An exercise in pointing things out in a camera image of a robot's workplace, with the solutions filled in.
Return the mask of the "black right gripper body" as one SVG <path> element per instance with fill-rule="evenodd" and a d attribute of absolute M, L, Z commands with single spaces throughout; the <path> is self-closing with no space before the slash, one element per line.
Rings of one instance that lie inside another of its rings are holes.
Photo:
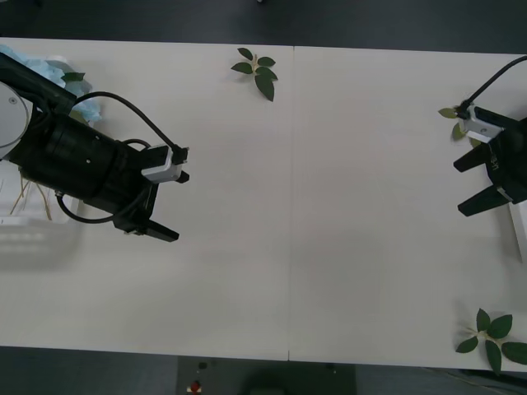
<path fill-rule="evenodd" d="M 526 119 L 493 138 L 488 148 L 487 174 L 498 192 L 512 204 L 526 200 Z"/>

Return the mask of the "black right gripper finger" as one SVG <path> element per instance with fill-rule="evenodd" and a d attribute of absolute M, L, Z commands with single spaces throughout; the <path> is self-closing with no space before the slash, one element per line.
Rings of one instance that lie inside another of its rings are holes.
<path fill-rule="evenodd" d="M 499 192 L 496 186 L 489 186 L 458 205 L 458 211 L 464 216 L 479 213 L 506 205 L 509 199 Z"/>
<path fill-rule="evenodd" d="M 491 150 L 489 145 L 478 145 L 456 160 L 453 166 L 460 173 L 477 168 L 481 165 L 487 168 L 487 163 L 490 161 L 490 158 Z"/>

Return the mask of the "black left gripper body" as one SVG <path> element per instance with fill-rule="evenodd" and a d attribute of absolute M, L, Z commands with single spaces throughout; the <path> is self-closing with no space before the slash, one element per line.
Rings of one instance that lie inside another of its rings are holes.
<path fill-rule="evenodd" d="M 145 141 L 122 141 L 105 182 L 105 210 L 114 227 L 128 234 L 154 235 L 151 221 L 158 187 L 142 175 L 161 152 Z"/>

